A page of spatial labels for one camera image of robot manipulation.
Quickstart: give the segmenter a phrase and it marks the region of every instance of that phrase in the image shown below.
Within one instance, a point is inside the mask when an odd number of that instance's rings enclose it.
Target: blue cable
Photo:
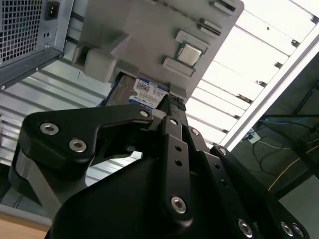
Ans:
[[[298,123],[298,122],[304,121],[306,119],[308,119],[308,117],[301,118],[301,119],[298,119],[295,121],[270,121],[270,120],[262,120],[262,119],[260,119],[259,121],[265,122],[265,123],[274,123],[274,124],[290,124],[290,123]]]

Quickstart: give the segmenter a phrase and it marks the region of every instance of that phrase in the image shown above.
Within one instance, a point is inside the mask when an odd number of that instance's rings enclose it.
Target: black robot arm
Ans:
[[[142,159],[87,187],[89,166]],[[222,146],[209,150],[167,96],[138,105],[25,118],[10,179],[53,219],[50,239],[309,239],[305,228]]]

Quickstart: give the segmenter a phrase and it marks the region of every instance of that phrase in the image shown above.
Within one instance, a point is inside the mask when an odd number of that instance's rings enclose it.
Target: ventilation grille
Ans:
[[[3,0],[0,60],[11,63],[36,50],[42,0]]]

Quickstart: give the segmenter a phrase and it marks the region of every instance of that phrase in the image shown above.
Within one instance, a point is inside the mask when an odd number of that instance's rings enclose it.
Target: yellow cable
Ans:
[[[318,148],[318,145],[313,147],[312,149],[309,149],[306,154],[310,153],[311,151],[315,150],[316,148]],[[295,161],[293,161],[291,164],[288,165],[288,167],[281,172],[281,174],[279,174],[279,176],[276,178],[276,180],[272,183],[272,185],[270,185],[270,187],[268,188],[268,191],[270,191],[270,189],[277,183],[277,181],[280,179],[280,177],[292,166],[294,165],[296,162],[298,162],[300,160],[300,158],[297,158]]]

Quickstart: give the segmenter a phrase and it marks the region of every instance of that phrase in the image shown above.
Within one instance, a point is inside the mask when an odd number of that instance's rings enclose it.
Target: barcode sticker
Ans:
[[[142,104],[148,109],[155,109],[167,94],[167,91],[145,79],[136,79],[134,91],[137,96],[130,96],[129,101],[132,104]]]
[[[143,81],[139,81],[136,84],[136,88],[140,91],[144,91],[144,92],[150,92],[150,86],[147,85],[147,83],[143,82]]]

